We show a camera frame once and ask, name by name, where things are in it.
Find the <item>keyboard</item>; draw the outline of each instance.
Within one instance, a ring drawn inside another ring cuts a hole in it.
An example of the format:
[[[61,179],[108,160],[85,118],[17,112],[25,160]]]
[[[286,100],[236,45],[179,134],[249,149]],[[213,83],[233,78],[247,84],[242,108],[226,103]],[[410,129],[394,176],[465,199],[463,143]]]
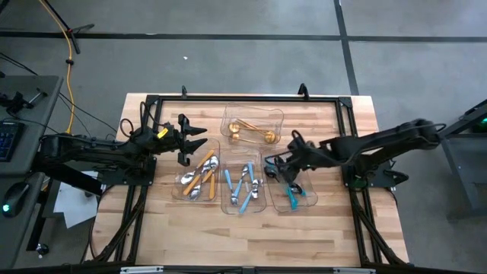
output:
[[[0,162],[10,161],[24,127],[23,123],[0,122]]]

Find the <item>yellow cable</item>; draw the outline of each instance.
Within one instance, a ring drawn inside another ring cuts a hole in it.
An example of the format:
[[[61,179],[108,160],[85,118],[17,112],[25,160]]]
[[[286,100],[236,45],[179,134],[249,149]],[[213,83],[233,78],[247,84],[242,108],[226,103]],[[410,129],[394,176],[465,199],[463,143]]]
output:
[[[72,61],[72,49],[71,49],[71,42],[69,42],[68,35],[66,35],[66,32],[62,28],[61,23],[59,23],[58,19],[54,14],[51,12],[49,8],[47,8],[46,4],[44,4],[43,0],[39,0],[39,3],[46,9],[46,11],[51,15],[51,17],[54,19],[56,24],[58,24],[59,29],[61,30],[62,34],[64,34],[64,38],[66,38],[66,42],[68,42],[68,48],[69,48],[69,57],[68,60]],[[68,91],[69,91],[69,96],[71,98],[71,117],[69,118],[69,125],[68,129],[66,130],[66,133],[71,134],[71,128],[73,126],[73,119],[75,117],[75,99],[73,98],[73,92],[71,91],[71,64],[68,64],[68,73],[66,75],[66,85],[68,86]]]

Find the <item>white paper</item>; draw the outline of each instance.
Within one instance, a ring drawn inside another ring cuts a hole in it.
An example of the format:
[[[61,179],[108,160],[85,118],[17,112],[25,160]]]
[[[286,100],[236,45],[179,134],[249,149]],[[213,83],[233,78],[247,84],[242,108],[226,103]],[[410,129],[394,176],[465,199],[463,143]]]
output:
[[[96,177],[98,172],[83,171],[84,174]],[[84,191],[67,183],[61,183],[54,205],[54,212],[64,213],[66,227],[70,228],[97,215],[97,197],[86,197]]]

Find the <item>gray desk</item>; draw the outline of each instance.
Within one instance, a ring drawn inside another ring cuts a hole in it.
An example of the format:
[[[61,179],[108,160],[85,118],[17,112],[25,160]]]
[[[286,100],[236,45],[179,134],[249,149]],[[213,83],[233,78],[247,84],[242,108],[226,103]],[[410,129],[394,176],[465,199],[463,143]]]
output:
[[[9,97],[18,91],[24,95],[26,100],[37,94],[36,88],[46,92],[48,95],[34,102],[35,107],[31,110],[23,109],[17,113],[21,119],[28,119],[43,125],[49,122],[53,112],[62,79],[57,76],[6,76],[0,78],[0,92]],[[11,118],[4,107],[0,107],[0,120]],[[44,134],[46,128],[35,123],[20,121],[25,124],[24,134],[17,144],[14,156],[10,162],[0,163],[0,176],[23,175],[30,170],[33,157],[39,148],[39,138]]]
[[[49,122],[61,85],[62,79],[57,76],[6,76],[0,78],[0,92],[9,97],[13,96],[15,91],[19,91],[26,97],[26,100],[29,100],[37,93],[36,88],[40,88],[48,94],[47,97],[38,100],[33,109],[23,109],[18,112],[19,118],[33,120],[43,125]],[[5,108],[0,107],[0,119],[7,117],[10,116],[5,112]],[[26,174],[30,170],[39,148],[39,138],[46,130],[43,126],[35,123],[21,122],[25,124],[24,134],[11,161],[0,163],[0,199],[3,199],[5,192],[11,185],[25,181]],[[37,203],[43,178],[43,174],[34,174],[27,181],[30,184],[30,189],[19,215],[13,218],[5,218],[0,215],[0,231],[2,232],[0,237],[0,269],[11,268],[14,265],[34,206]]]

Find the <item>butcher block tabletop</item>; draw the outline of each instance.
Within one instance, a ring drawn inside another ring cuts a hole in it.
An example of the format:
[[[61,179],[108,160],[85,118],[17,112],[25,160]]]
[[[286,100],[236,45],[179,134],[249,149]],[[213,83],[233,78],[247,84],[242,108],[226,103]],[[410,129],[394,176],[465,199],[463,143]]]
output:
[[[139,104],[145,101],[146,95],[127,94],[121,118],[130,119],[135,128],[140,126]],[[178,114],[184,113],[192,126],[208,129],[206,133],[193,138],[217,139],[224,148],[229,146],[229,142],[228,137],[220,133],[220,125],[228,103],[165,101],[161,122],[170,122],[178,129]],[[376,132],[377,120],[371,97],[354,96],[352,103],[358,134]],[[315,143],[339,135],[334,104],[239,104],[282,110],[284,122],[278,145],[286,146],[291,141],[293,129],[299,131],[305,140]],[[348,125],[345,110],[343,113]],[[117,139],[126,140],[120,130]],[[220,188],[227,186],[223,177],[217,182],[218,191],[214,201],[176,200],[171,190],[176,175],[174,171],[178,168],[177,153],[164,153],[156,157],[156,174],[153,185],[148,189],[138,244],[138,265],[360,266],[349,192],[342,184],[338,167],[308,171],[318,195],[315,206],[279,213],[272,205],[269,191],[266,191],[267,208],[264,211],[226,215],[220,207]],[[92,240],[95,256],[109,243],[120,226],[127,189],[127,186],[115,186],[100,202]],[[370,196],[378,231],[397,256],[408,261],[393,196],[386,190],[374,188],[370,189]],[[133,226],[126,238],[123,258],[129,251],[132,229]],[[372,260],[368,233],[364,233],[364,238],[368,256]]]

